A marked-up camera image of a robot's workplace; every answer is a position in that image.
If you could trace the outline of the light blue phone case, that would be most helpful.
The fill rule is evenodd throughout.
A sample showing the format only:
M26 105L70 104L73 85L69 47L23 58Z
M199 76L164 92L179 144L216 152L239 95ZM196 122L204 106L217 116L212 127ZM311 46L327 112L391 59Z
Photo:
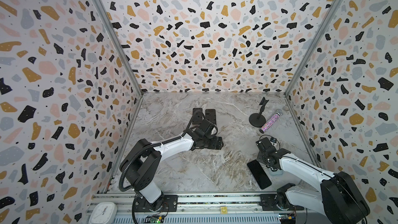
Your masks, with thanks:
M283 175L283 171L282 170L278 170L278 169L273 169L273 168L269 168L269 174L271 176L281 176Z

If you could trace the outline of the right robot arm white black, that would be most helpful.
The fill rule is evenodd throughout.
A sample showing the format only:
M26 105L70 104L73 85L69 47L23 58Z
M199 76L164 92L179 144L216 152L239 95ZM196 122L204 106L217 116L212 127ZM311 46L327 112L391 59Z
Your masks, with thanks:
M333 224L357 224L366 220L370 208L351 176L312 165L290 151L277 149L269 138L256 142L259 159L272 170L280 170L308 183L312 188L287 183L280 187L274 206L283 211L300 206L324 215Z

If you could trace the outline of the black phone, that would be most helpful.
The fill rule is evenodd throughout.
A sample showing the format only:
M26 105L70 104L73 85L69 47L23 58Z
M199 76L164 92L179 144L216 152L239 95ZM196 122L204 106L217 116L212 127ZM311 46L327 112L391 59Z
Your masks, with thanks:
M247 167L251 172L251 174L253 175L260 189L263 190L272 185L271 180L268 178L267 174L265 173L262 166L257 160L253 160L247 163Z
M217 125L217 116L215 109L206 109L205 118L206 120L210 121L212 124Z

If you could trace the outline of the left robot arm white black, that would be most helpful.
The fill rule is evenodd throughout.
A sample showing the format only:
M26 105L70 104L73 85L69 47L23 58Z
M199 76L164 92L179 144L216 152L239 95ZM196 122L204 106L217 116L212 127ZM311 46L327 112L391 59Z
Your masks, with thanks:
M217 133L217 126L204 119L199 125L188 126L181 134L170 139L156 142L139 140L119 167L121 176L118 189L121 192L132 189L150 204L158 202L163 197L163 192L153 179L159 164L185 151L221 150L223 140Z

